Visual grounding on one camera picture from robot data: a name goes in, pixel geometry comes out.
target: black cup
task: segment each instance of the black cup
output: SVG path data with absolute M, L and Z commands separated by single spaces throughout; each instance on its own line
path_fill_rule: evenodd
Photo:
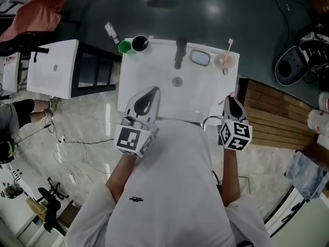
M 149 39 L 143 35 L 136 36 L 132 41 L 132 49 L 137 52 L 144 51 L 149 45 Z

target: logo on shirt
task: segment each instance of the logo on shirt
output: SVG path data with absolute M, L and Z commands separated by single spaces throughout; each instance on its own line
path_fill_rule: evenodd
M 142 198 L 137 198 L 137 197 L 131 197 L 129 198 L 130 200 L 134 201 L 134 202 L 139 202 L 139 201 L 144 201 L 144 199 Z

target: faucet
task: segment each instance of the faucet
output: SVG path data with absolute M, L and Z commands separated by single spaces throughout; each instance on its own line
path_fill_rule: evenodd
M 187 40 L 185 38 L 178 38 L 176 40 L 177 51 L 175 55 L 175 69 L 181 68 L 181 62 L 186 55 Z

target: soap dish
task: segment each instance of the soap dish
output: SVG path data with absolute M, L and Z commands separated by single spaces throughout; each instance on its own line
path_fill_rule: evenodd
M 201 50 L 191 50 L 190 60 L 195 64 L 207 67 L 210 63 L 210 54 Z

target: small bottle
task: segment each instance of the small bottle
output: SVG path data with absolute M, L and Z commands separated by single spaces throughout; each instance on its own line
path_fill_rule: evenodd
M 113 26 L 110 24 L 110 22 L 107 22 L 105 24 L 105 30 L 110 38 L 113 39 L 115 44 L 119 44 L 118 34 L 115 32 Z
M 319 95 L 320 110 L 329 113 L 329 92 L 321 92 Z

